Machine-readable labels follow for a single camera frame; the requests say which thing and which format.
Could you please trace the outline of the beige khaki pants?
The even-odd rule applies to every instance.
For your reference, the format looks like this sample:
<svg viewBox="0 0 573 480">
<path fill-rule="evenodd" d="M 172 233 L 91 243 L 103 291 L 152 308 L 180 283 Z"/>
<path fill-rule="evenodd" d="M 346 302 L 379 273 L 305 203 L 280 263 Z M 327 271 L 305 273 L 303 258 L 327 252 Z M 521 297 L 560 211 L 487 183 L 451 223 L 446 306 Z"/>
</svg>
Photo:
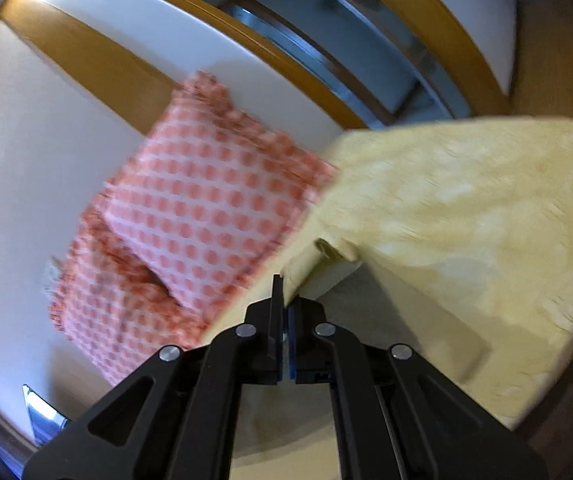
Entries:
<svg viewBox="0 0 573 480">
<path fill-rule="evenodd" d="M 459 385 L 491 350 L 469 325 L 364 250 L 317 271 L 301 294 L 323 304 L 329 322 L 376 348 L 408 344 Z M 231 476 L 234 479 L 336 479 L 339 476 L 332 402 L 326 385 L 242 390 Z"/>
</svg>

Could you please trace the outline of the lower pink polka dot pillow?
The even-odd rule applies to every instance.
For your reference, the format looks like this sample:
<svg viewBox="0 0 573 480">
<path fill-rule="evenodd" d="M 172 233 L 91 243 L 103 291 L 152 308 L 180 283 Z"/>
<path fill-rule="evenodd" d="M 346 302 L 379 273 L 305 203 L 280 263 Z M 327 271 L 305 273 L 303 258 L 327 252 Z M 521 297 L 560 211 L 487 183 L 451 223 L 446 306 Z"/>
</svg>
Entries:
<svg viewBox="0 0 573 480">
<path fill-rule="evenodd" d="M 203 315 L 183 308 L 108 227 L 108 196 L 81 214 L 50 300 L 50 318 L 112 386 L 159 348 L 200 345 Z"/>
</svg>

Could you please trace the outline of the pink polka dot pillow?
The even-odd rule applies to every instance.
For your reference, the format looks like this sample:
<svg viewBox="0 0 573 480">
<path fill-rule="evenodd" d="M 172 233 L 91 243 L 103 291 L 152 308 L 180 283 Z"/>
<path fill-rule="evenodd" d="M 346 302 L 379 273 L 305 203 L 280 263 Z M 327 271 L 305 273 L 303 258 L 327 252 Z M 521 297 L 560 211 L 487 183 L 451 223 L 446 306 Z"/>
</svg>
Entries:
<svg viewBox="0 0 573 480">
<path fill-rule="evenodd" d="M 337 175 L 236 108 L 224 84 L 183 81 L 116 178 L 103 217 L 180 306 L 212 320 L 296 231 Z"/>
<path fill-rule="evenodd" d="M 108 196 L 81 214 L 50 300 L 50 318 L 112 386 L 159 348 L 200 345 L 203 315 L 183 308 L 108 227 Z"/>
</svg>

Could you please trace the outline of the upper pink polka dot pillow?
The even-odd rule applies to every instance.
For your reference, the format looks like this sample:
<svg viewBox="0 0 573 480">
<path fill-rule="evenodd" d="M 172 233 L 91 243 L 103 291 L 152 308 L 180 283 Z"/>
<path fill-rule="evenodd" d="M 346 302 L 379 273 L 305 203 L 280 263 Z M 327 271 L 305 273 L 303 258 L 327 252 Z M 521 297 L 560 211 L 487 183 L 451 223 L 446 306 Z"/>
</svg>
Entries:
<svg viewBox="0 0 573 480">
<path fill-rule="evenodd" d="M 103 217 L 180 306 L 212 320 L 296 231 L 337 175 L 236 108 L 224 84 L 183 81 L 116 178 Z"/>
</svg>

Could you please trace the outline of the yellow floral bedsheet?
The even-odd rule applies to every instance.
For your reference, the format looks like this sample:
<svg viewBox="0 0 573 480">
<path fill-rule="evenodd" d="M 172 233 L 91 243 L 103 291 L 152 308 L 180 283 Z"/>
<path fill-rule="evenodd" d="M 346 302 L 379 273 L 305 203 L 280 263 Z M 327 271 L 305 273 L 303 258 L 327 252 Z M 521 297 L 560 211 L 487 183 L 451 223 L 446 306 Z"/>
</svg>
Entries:
<svg viewBox="0 0 573 480">
<path fill-rule="evenodd" d="M 323 156 L 336 180 L 205 338 L 276 273 L 294 296 L 321 243 L 367 263 L 423 356 L 515 427 L 573 356 L 573 120 L 353 130 Z"/>
</svg>

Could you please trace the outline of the wooden door frame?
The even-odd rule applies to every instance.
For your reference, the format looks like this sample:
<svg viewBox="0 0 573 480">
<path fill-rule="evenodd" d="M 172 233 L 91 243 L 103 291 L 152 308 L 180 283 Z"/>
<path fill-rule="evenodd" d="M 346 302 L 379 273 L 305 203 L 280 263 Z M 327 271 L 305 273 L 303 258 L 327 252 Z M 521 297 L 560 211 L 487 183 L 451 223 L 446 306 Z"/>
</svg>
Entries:
<svg viewBox="0 0 573 480">
<path fill-rule="evenodd" d="M 510 100 L 473 39 L 441 0 L 383 0 L 436 55 L 475 116 L 509 114 Z M 295 132 L 298 119 L 324 130 L 365 123 L 323 83 L 268 40 L 202 0 L 127 0 L 152 6 L 143 32 L 128 35 L 172 50 L 176 67 L 134 52 L 44 0 L 6 0 L 0 20 L 141 133 L 147 133 L 186 73 L 207 70 L 244 92 L 267 124 Z"/>
</svg>

